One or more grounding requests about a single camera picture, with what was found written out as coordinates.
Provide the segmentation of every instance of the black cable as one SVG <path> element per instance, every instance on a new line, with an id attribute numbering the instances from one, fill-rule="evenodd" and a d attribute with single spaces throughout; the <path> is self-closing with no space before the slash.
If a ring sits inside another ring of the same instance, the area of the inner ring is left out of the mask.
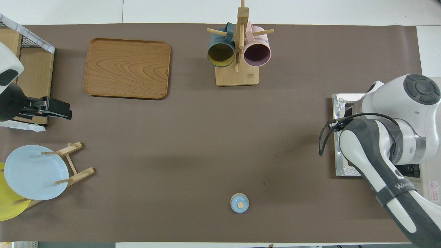
<path id="1" fill-rule="evenodd" d="M 393 118 L 391 118 L 391 117 L 389 117 L 389 116 L 387 116 L 387 115 L 384 115 L 384 114 L 379 114 L 379 113 L 360 113 L 360 114 L 351 115 L 351 116 L 348 116 L 348 117 L 345 117 L 345 118 L 341 119 L 339 122 L 337 122 L 337 124 L 335 124 L 335 125 L 330 129 L 330 131 L 326 134 L 325 139 L 323 140 L 323 146 L 321 146 L 321 136 L 323 135 L 323 132 L 325 131 L 326 126 L 329 126 L 329 124 L 332 124 L 332 123 L 335 123 L 335 122 L 336 122 L 336 120 L 328 121 L 328 123 L 326 123 L 326 125 L 322 128 L 322 130 L 321 130 L 321 132 L 320 132 L 320 136 L 319 136 L 319 138 L 318 138 L 318 154 L 319 154 L 320 156 L 323 156 L 323 152 L 325 151 L 325 145 L 326 145 L 326 142 L 328 142 L 328 138 L 329 138 L 329 136 L 330 136 L 331 133 L 333 133 L 337 128 L 339 128 L 339 126 L 340 126 L 343 122 L 345 122 L 345 121 L 347 121 L 347 120 L 349 120 L 349 119 L 351 119 L 351 118 L 354 118 L 354 117 L 357 117 L 357 116 L 364 116 L 364 115 L 380 116 L 380 117 L 383 117 L 383 118 L 386 118 L 386 119 L 390 120 L 390 121 L 393 122 L 395 125 L 399 126 L 396 120 L 394 120 Z"/>

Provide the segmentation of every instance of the light blue plate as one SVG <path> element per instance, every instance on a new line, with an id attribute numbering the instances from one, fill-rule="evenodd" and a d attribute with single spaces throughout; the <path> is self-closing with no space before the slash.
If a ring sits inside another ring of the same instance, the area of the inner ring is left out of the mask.
<path id="1" fill-rule="evenodd" d="M 66 163 L 57 154 L 42 155 L 52 151 L 46 147 L 30 145 L 15 149 L 4 165 L 4 177 L 15 193 L 33 200 L 49 200 L 59 196 L 69 178 Z"/>
<path id="2" fill-rule="evenodd" d="M 248 207 L 250 206 L 250 201 L 248 201 L 246 195 L 242 193 L 237 193 L 232 196 L 230 204 L 233 211 L 235 211 L 236 213 L 243 213 L 247 211 Z"/>

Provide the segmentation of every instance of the mug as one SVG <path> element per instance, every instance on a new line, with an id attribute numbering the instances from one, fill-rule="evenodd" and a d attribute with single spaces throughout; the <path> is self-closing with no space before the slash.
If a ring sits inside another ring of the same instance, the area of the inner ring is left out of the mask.
<path id="1" fill-rule="evenodd" d="M 259 26 L 253 26 L 251 22 L 248 22 L 245 32 L 246 38 L 243 42 L 243 60 L 248 65 L 255 67 L 268 63 L 271 58 L 268 35 L 253 36 L 253 33 L 259 31 L 264 31 L 264 29 Z"/>
<path id="2" fill-rule="evenodd" d="M 235 42 L 233 39 L 233 24 L 227 23 L 225 28 L 217 30 L 226 32 L 227 36 L 211 34 L 207 58 L 216 67 L 226 67 L 234 61 Z"/>

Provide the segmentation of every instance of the warning sticker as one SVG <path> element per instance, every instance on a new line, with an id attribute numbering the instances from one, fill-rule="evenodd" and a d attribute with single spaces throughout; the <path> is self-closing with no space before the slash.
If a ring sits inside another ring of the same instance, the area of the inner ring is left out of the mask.
<path id="1" fill-rule="evenodd" d="M 437 203 L 440 201 L 438 181 L 429 181 L 430 201 Z"/>

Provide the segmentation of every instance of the pink mug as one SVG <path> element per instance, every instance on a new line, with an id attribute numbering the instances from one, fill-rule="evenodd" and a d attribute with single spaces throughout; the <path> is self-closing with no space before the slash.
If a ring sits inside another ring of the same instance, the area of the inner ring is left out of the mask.
<path id="1" fill-rule="evenodd" d="M 259 26 L 253 26 L 251 22 L 248 22 L 243 46 L 243 58 L 245 62 L 255 67 L 268 63 L 271 58 L 268 36 L 266 34 L 253 36 L 253 33 L 259 31 L 264 31 L 264 29 Z"/>

